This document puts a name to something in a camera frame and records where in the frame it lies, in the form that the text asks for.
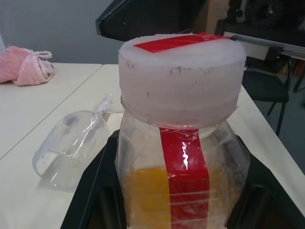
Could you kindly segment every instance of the pink towel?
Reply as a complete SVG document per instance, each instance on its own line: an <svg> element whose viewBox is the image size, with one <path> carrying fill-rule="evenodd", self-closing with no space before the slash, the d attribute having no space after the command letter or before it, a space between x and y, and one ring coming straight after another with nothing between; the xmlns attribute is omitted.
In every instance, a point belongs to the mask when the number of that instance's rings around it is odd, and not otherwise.
<svg viewBox="0 0 305 229"><path fill-rule="evenodd" d="M0 55L0 83L13 81L18 86L37 85L53 77L53 66L42 59L52 57L50 52L10 46Z"/></svg>

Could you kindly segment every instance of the plastic jar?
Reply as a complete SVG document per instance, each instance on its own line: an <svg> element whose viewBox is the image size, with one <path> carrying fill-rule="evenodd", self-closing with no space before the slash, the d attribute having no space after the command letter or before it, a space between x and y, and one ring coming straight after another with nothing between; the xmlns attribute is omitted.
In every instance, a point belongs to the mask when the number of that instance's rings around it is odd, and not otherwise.
<svg viewBox="0 0 305 229"><path fill-rule="evenodd" d="M204 40L194 42L197 36ZM245 59L241 44L207 34L159 34L122 46L125 113L116 167L128 226L225 225L250 163L226 122L236 109Z"/></svg>

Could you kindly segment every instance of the white table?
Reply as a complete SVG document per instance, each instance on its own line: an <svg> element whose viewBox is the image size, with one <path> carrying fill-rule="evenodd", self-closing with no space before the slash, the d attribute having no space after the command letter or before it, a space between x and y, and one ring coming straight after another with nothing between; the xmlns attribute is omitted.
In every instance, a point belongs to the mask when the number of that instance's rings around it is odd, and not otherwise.
<svg viewBox="0 0 305 229"><path fill-rule="evenodd" d="M43 184L32 169L31 159L52 127L66 114L91 110L108 93L113 94L119 109L118 82L117 65L100 67L0 160L1 229L60 228L73 192ZM45 97L44 92L41 92L41 97ZM119 128L121 118L122 114L110 115L107 125L111 132ZM305 215L305 176L244 89L229 124L251 153L270 168Z"/></svg>
<svg viewBox="0 0 305 229"><path fill-rule="evenodd" d="M0 158L101 67L100 64L55 64L49 83L17 87L0 84Z"/></svg>

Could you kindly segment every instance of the white foam lid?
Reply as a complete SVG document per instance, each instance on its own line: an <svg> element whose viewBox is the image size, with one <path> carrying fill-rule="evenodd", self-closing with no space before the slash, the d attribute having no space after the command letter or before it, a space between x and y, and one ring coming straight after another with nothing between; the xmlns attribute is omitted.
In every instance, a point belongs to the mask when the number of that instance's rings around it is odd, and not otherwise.
<svg viewBox="0 0 305 229"><path fill-rule="evenodd" d="M135 118L192 129L222 122L235 110L246 60L240 43L218 39L155 53L134 46L185 35L140 37L119 50L122 104Z"/></svg>

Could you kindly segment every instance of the gray floor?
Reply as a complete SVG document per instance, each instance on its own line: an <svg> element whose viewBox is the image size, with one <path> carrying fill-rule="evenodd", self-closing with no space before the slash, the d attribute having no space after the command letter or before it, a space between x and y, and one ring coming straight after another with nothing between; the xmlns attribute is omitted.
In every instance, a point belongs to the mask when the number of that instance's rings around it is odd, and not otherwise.
<svg viewBox="0 0 305 229"><path fill-rule="evenodd" d="M305 101L305 89L293 93L292 88L296 79L292 79L289 102L286 105L280 140L305 174L305 108L301 103ZM277 104L268 117L267 112L272 103L255 101L258 109L262 112L269 125L275 131L280 115L281 104Z"/></svg>

